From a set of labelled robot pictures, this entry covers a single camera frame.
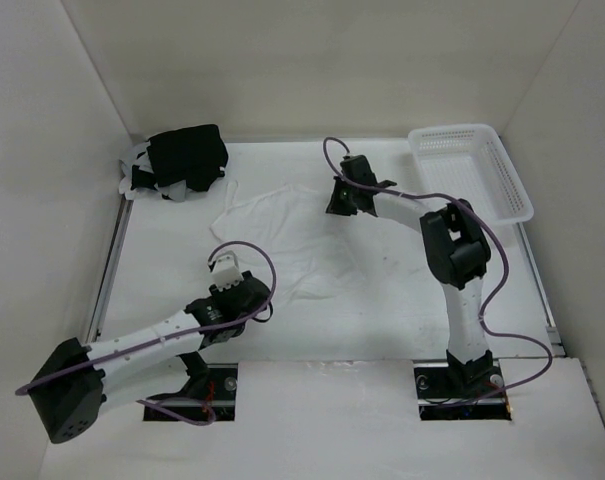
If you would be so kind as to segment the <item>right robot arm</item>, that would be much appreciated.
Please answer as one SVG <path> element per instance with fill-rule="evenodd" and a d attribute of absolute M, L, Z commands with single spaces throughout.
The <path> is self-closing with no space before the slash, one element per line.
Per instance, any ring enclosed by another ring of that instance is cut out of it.
<path fill-rule="evenodd" d="M 480 225 L 455 203 L 433 211 L 414 201 L 384 194 L 391 181 L 379 182 L 368 159 L 347 155 L 326 212 L 351 216 L 359 212 L 390 220 L 418 232 L 427 266 L 445 296 L 449 325 L 446 384 L 465 396 L 492 375 L 493 355 L 480 324 L 483 277 L 491 257 Z"/>

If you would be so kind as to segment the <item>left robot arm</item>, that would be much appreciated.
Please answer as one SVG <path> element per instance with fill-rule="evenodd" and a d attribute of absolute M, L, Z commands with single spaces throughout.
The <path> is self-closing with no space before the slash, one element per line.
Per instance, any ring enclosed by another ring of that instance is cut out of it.
<path fill-rule="evenodd" d="M 241 335 L 247 321 L 272 312 L 274 289 L 245 271 L 238 284 L 211 285 L 209 297 L 151 327 L 87 345 L 67 339 L 21 392 L 53 444 L 76 438 L 100 415 L 130 403 L 182 421 L 186 417 L 168 404 L 192 400 L 199 412 L 191 424 L 210 425 L 217 419 L 215 385 L 200 352 Z"/>

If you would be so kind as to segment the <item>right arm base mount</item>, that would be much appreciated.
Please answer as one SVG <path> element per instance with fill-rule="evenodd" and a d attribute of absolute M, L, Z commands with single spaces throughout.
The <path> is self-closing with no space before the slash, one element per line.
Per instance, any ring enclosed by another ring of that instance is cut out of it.
<path fill-rule="evenodd" d="M 461 363 L 449 352 L 445 363 L 413 367 L 418 413 L 422 421 L 510 421 L 499 364 L 487 350 L 477 360 Z"/>

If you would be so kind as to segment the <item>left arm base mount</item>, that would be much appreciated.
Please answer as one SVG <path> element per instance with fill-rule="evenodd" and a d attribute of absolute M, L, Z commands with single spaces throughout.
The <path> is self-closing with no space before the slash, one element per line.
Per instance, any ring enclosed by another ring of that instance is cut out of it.
<path fill-rule="evenodd" d="M 188 376 L 173 393 L 151 397 L 144 404 L 144 422 L 183 422 L 208 426 L 233 422 L 236 413 L 239 368 L 237 364 L 207 364 L 198 352 L 183 354 L 180 360 Z"/>

